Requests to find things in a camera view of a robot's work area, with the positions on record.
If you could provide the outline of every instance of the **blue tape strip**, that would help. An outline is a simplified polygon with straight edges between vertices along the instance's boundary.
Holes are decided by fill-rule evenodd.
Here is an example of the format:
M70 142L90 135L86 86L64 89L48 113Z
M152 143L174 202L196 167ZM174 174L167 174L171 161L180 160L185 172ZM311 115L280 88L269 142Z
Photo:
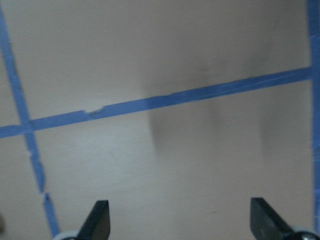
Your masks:
M307 0L308 27L311 46L312 74L312 148L314 179L314 229L320 233L320 5Z
M52 237L55 237L59 234L59 225L57 221L57 217L55 214L55 208L51 201L50 194L46 192L43 198L43 208L46 214L46 219L48 221L48 225L50 227Z
M229 83L180 91L165 96L155 96L145 99L111 104L104 106L100 110L89 113L86 113L85 111L74 111L54 116L48 116L32 120L31 124L34 130L43 130L95 119L108 118L117 115L135 113L150 109L220 97L229 94L236 94L251 90L273 87L282 84L289 84L308 80L310 78L311 69L309 67L306 67L270 75L247 78Z
M19 115L21 126L11 125L1 127L0 136L9 137L18 134L24 134L25 143L30 153L30 161L32 169L37 182L38 190L42 194L45 187L45 175L43 167L40 163L40 157L38 152L38 146L36 137L30 124L30 117L28 112L27 103L24 98L21 82L16 68L14 54L10 45L10 38L3 15L3 11L0 6L0 48L2 52L2 58L4 61L5 69L7 72L8 80L10 83L11 91L13 94L15 106ZM54 215L54 208L49 199L49 195L45 195L44 209L46 212L47 220L51 230L52 236L59 233L58 222Z

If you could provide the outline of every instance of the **floor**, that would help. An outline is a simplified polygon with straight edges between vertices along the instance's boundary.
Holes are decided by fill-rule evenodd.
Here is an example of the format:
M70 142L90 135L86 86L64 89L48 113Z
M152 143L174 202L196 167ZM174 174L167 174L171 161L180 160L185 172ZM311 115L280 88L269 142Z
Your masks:
M46 193L62 232L78 230L95 201L108 199L114 240L253 240L251 197L264 197L290 224L313 227L308 79L50 122L307 68L304 1L2 0L1 7L45 176L41 187L23 130L0 139L1 240L51 239ZM0 136L21 123L9 80L1 59Z

